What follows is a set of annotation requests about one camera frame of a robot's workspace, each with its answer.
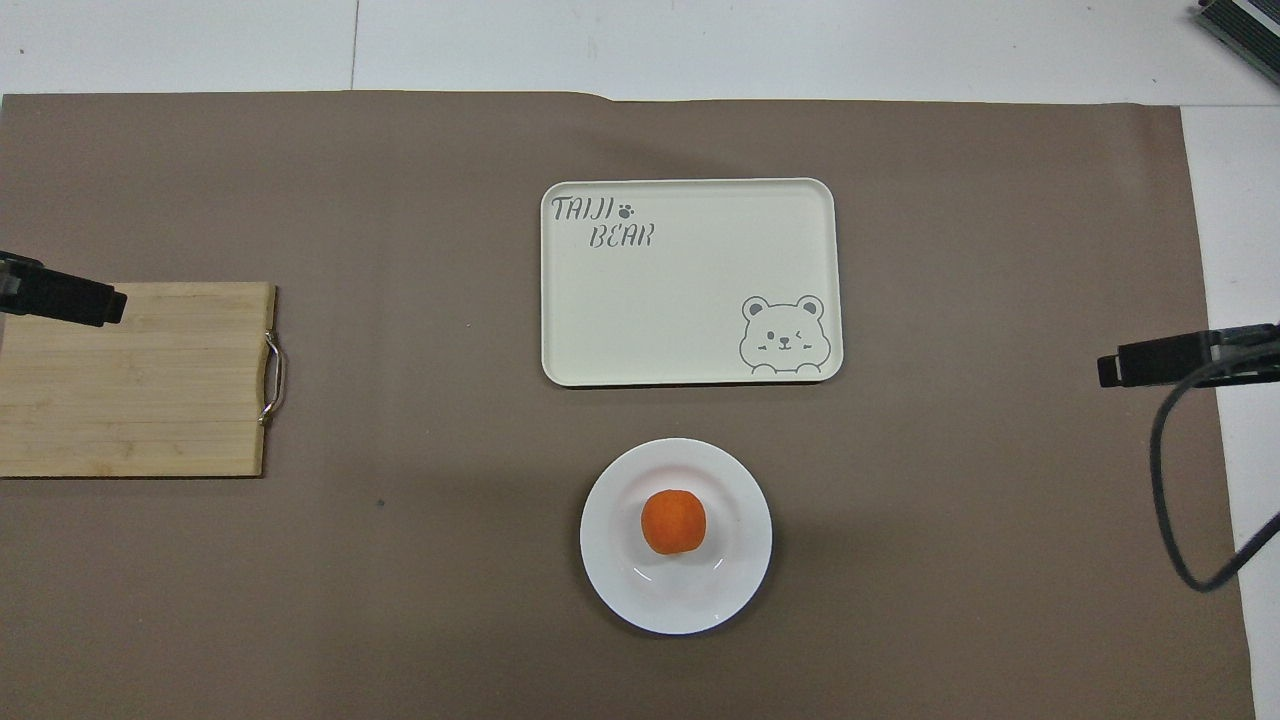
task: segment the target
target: metal handle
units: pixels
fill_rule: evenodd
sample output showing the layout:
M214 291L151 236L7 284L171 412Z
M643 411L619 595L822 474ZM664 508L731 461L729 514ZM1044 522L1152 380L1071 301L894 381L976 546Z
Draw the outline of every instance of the metal handle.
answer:
M275 336L275 331L266 331L266 347L275 356L275 395L271 400L266 402L262 407L262 414L257 416L259 425L266 425L271 419L271 415L280 409L280 404L284 402L284 370L288 363L284 360L284 351L280 350L279 338Z

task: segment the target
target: white table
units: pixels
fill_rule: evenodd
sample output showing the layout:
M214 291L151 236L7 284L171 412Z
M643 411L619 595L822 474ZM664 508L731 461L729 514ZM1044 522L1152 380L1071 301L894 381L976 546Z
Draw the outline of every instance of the white table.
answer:
M0 94L572 90L1181 105L1210 324L1277 322L1280 87L1196 27L1193 5L10 1L0 4ZM1280 509L1280 384L1222 389L1219 405L1240 542ZM1258 717L1280 720L1280 548L1260 553L1240 583Z

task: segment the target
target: bear illustration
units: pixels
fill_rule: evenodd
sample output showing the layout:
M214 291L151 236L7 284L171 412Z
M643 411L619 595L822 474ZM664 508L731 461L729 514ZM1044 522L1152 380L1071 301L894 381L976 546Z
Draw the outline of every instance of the bear illustration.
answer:
M751 374L817 375L831 357L831 341L822 329L822 300L805 295L795 305L769 305L763 297L742 304L746 332L739 343Z

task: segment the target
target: cutting board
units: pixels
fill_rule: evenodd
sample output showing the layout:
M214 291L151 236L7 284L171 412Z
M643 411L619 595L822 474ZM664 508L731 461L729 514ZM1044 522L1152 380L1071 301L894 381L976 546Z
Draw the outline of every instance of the cutting board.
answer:
M118 325L0 338L0 475L260 475L269 283L118 283Z

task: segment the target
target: orange fruit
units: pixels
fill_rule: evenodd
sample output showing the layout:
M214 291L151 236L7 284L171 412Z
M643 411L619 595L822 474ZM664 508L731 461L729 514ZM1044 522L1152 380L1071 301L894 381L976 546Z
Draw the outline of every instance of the orange fruit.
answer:
M703 544L707 511L698 496L685 489L654 493L640 512L640 529L654 552L675 555Z

